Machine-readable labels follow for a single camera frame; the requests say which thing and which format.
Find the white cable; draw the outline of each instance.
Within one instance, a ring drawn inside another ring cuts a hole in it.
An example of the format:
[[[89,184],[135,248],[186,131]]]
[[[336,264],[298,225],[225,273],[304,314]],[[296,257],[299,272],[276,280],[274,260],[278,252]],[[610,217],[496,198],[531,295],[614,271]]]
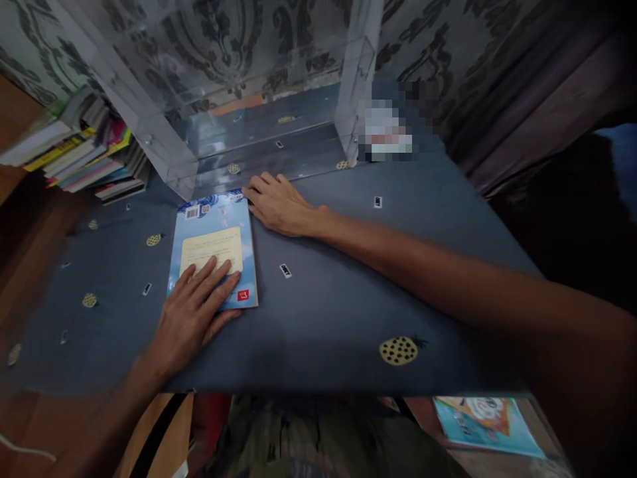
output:
[[[43,456],[45,458],[49,458],[49,460],[51,460],[53,463],[55,463],[55,456],[51,455],[51,453],[47,452],[47,451],[42,451],[42,450],[35,450],[32,448],[22,448],[19,447],[18,445],[14,445],[13,443],[11,443],[9,440],[7,440],[4,436],[2,436],[0,434],[0,441],[9,449],[12,449],[13,451],[17,451],[18,453],[33,453],[34,455],[40,455]]]

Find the finger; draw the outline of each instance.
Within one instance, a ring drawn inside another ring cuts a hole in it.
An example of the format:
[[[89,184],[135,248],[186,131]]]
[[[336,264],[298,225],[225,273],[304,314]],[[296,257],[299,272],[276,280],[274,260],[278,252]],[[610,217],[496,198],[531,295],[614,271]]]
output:
[[[199,284],[201,284],[205,278],[210,275],[210,272],[214,270],[214,266],[217,265],[217,256],[211,256],[206,262],[206,265],[188,282],[184,293],[187,297],[190,297],[194,291],[197,290]]]
[[[201,314],[203,317],[210,318],[217,312],[224,300],[228,298],[232,290],[236,287],[239,282],[239,277],[241,277],[241,273],[236,271],[222,285],[212,291],[210,297],[201,307]]]
[[[261,199],[259,192],[254,189],[241,188],[241,192],[252,202],[252,204],[257,204],[257,202]]]
[[[267,183],[260,177],[253,176],[250,179],[250,187],[262,193],[267,188]]]
[[[274,179],[274,176],[268,173],[267,171],[264,171],[263,173],[261,173],[261,179],[263,179],[267,184],[277,183],[277,180]]]
[[[248,206],[248,209],[250,209],[250,212],[252,214],[254,214],[254,216],[260,220],[262,223],[265,224],[265,217],[263,217],[262,213],[260,213],[260,211],[258,209],[256,209],[256,207],[254,206]]]
[[[232,319],[239,317],[242,313],[242,310],[234,309],[223,311],[214,317],[208,325],[202,345],[207,345],[221,329],[223,329]]]
[[[279,181],[281,184],[286,185],[286,186],[291,186],[292,185],[287,180],[287,178],[285,176],[283,176],[283,175],[277,175],[277,181]]]
[[[183,291],[184,287],[186,287],[186,284],[188,283],[188,281],[190,280],[190,278],[192,277],[196,269],[197,269],[197,266],[195,266],[194,264],[191,264],[188,266],[188,268],[184,271],[184,273],[181,275],[181,277],[179,277],[179,279],[175,283],[175,286],[173,287],[173,291],[168,296],[167,301],[172,302],[179,296],[179,294],[181,294],[181,292]]]
[[[199,287],[190,296],[192,304],[196,307],[201,305],[206,300],[206,297],[210,295],[210,292],[221,282],[221,279],[228,275],[231,267],[232,263],[227,260],[216,271],[210,271],[208,276],[201,281]]]

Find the children's book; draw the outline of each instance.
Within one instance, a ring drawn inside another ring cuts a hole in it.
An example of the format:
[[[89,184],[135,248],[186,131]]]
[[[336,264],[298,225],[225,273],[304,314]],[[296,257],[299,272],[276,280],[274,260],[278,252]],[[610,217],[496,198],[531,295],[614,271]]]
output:
[[[248,200],[240,189],[179,206],[168,294],[189,265],[196,264],[199,271],[213,255],[217,256],[216,268],[230,260],[228,274],[241,271],[239,284],[219,310],[259,305]]]
[[[434,398],[452,443],[544,458],[513,398]]]

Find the wallpaper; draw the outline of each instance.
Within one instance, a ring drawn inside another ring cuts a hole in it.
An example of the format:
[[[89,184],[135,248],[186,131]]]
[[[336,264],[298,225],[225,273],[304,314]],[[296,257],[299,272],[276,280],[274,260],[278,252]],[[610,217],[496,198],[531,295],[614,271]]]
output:
[[[351,4],[94,0],[90,8],[151,97],[179,115],[184,104],[206,110],[254,92],[276,95],[308,78],[332,78],[342,66],[342,51],[329,43],[344,37]],[[554,4],[386,0],[376,72],[429,82],[437,127],[448,140],[507,69],[541,40],[555,16]],[[158,11],[172,13],[162,17]],[[40,103],[50,105],[94,83],[46,0],[7,0],[0,14],[0,70]],[[290,55],[292,67],[285,61]],[[204,95],[197,90],[202,85]]]

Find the clear plastic display case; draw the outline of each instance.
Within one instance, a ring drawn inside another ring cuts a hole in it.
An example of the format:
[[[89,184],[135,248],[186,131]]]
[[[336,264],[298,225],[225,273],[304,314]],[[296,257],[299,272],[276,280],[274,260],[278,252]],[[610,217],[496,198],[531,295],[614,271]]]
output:
[[[383,0],[51,3],[184,200],[356,164]]]

